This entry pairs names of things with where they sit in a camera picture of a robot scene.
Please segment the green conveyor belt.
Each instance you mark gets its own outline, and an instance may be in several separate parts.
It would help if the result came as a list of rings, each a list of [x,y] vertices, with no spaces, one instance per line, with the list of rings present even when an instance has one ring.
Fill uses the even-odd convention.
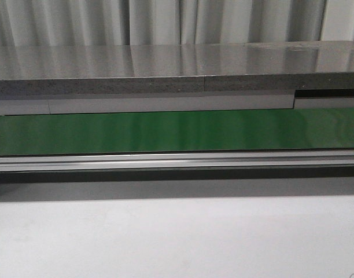
[[[354,148],[354,108],[0,116],[0,156]]]

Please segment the grey pleated curtain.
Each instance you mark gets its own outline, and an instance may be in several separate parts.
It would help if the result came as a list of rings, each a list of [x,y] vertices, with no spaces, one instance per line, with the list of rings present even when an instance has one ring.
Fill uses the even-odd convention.
[[[354,41],[354,1],[0,1],[0,46]]]

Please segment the grey rear conveyor rail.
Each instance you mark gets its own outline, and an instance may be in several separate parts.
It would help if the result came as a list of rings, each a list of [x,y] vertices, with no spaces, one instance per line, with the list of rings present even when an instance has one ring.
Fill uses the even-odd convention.
[[[354,89],[0,97],[0,115],[354,107]]]

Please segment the aluminium front conveyor rail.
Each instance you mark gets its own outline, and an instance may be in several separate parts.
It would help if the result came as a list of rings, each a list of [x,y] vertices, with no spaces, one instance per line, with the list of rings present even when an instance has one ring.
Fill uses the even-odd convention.
[[[0,157],[0,173],[339,165],[354,166],[354,149]]]

